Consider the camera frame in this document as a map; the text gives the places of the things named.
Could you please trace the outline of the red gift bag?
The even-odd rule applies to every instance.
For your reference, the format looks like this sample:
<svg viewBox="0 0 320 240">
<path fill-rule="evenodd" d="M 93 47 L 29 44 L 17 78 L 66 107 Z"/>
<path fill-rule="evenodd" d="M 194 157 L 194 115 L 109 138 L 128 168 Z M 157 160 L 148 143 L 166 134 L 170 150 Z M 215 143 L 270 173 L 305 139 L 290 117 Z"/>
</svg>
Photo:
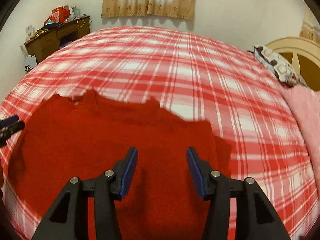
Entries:
<svg viewBox="0 0 320 240">
<path fill-rule="evenodd" d="M 45 20 L 44 24 L 61 23 L 69 18 L 70 10 L 66 7 L 57 7 L 52 10 L 51 15 Z"/>
</svg>

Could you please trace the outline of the cream wooden headboard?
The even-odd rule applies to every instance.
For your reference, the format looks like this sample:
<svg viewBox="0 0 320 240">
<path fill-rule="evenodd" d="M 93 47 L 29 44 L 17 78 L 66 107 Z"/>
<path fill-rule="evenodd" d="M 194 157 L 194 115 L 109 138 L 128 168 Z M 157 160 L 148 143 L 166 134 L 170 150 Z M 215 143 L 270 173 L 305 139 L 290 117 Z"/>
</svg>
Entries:
<svg viewBox="0 0 320 240">
<path fill-rule="evenodd" d="M 319 91 L 319 44 L 302 37 L 284 37 L 266 46 L 287 59 L 306 84 Z"/>
</svg>

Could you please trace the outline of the white paper shopping bag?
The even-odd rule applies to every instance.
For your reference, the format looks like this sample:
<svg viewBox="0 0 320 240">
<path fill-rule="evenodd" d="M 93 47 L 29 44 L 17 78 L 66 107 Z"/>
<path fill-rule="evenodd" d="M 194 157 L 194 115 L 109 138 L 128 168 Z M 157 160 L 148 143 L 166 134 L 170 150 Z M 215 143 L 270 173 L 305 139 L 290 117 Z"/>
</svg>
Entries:
<svg viewBox="0 0 320 240">
<path fill-rule="evenodd" d="M 21 45 L 20 48 L 24 56 L 24 71 L 25 74 L 28 74 L 32 69 L 34 69 L 37 66 L 36 57 L 29 55 L 24 45 Z"/>
</svg>

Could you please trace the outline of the red knitted sweater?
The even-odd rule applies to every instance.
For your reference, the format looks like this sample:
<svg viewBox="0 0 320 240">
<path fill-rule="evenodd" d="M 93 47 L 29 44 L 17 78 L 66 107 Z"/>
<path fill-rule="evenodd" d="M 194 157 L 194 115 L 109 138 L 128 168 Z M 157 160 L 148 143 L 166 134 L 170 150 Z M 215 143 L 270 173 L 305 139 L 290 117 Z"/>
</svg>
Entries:
<svg viewBox="0 0 320 240">
<path fill-rule="evenodd" d="M 197 195 L 186 151 L 229 174 L 231 146 L 208 121 L 185 121 L 160 107 L 117 102 L 93 90 L 76 99 L 54 95 L 40 103 L 10 157 L 8 180 L 42 216 L 67 180 L 97 177 L 138 151 L 128 195 L 116 203 L 124 239 L 200 239 L 209 204 Z"/>
</svg>

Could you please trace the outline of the white greeting card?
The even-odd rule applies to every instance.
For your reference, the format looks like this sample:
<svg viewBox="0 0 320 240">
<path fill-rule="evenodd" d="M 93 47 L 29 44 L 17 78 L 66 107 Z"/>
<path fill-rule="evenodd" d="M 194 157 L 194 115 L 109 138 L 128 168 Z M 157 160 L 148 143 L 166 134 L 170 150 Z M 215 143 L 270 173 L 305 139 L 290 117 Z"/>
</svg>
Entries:
<svg viewBox="0 0 320 240">
<path fill-rule="evenodd" d="M 32 25 L 27 26 L 25 28 L 25 32 L 26 32 L 26 40 L 31 39 L 35 34 L 34 27 Z"/>
</svg>

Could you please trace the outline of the red white plaid bedsheet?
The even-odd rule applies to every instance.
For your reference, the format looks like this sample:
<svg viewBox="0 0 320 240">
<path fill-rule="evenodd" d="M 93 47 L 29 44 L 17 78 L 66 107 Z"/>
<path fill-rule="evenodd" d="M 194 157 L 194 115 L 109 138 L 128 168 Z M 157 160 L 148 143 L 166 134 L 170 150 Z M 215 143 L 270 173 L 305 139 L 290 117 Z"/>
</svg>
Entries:
<svg viewBox="0 0 320 240">
<path fill-rule="evenodd" d="M 231 146 L 229 174 L 223 174 L 253 177 L 292 239 L 308 233 L 316 221 L 317 186 L 303 136 L 282 85 L 253 54 L 165 28 L 102 29 L 38 64 L 1 102 L 1 117 L 18 115 L 27 124 L 42 101 L 56 94 L 76 99 L 89 90 L 117 102 L 155 99 L 185 121 L 208 121 L 213 135 Z M 1 184 L 13 226 L 31 239 L 42 216 L 8 180 L 21 133 L 1 149 Z"/>
</svg>

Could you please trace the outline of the pink floral folded blanket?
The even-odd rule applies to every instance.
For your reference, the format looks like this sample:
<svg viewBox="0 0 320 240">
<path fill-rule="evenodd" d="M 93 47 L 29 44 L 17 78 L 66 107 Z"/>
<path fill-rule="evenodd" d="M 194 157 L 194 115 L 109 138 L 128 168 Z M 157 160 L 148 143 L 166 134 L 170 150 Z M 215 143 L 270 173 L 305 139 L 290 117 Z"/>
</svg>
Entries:
<svg viewBox="0 0 320 240">
<path fill-rule="evenodd" d="M 300 127 L 315 178 L 319 180 L 319 91 L 296 85 L 281 93 Z"/>
</svg>

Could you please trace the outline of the grey patterned pillow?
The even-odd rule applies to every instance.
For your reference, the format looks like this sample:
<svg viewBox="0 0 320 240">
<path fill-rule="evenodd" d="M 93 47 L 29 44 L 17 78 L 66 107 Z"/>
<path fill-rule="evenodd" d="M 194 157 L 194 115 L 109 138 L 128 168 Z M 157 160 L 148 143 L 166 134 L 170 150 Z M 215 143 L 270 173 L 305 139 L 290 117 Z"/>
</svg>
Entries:
<svg viewBox="0 0 320 240">
<path fill-rule="evenodd" d="M 268 70 L 270 70 L 281 83 L 289 87 L 302 85 L 308 87 L 305 80 L 298 74 L 291 64 L 283 56 L 266 46 L 254 46 L 255 58 Z"/>
</svg>

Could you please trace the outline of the beige side window curtain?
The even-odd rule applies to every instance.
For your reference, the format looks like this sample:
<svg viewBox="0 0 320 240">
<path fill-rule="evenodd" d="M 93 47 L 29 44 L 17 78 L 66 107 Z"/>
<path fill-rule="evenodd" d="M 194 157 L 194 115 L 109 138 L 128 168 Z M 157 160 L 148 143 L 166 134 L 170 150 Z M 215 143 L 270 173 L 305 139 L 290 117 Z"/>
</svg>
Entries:
<svg viewBox="0 0 320 240">
<path fill-rule="evenodd" d="M 299 36 L 320 44 L 319 22 L 309 8 L 304 10 L 304 19 Z"/>
</svg>

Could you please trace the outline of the brown wooden desk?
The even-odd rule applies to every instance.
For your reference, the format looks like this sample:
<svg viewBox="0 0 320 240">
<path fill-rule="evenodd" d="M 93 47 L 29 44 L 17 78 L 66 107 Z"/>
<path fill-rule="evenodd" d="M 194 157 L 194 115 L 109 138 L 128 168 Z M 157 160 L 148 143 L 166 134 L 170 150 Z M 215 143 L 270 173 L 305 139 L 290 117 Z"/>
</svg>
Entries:
<svg viewBox="0 0 320 240">
<path fill-rule="evenodd" d="M 90 16 L 84 15 L 40 33 L 25 42 L 24 46 L 27 53 L 35 56 L 36 62 L 40 63 L 67 44 L 88 35 L 90 28 Z"/>
</svg>

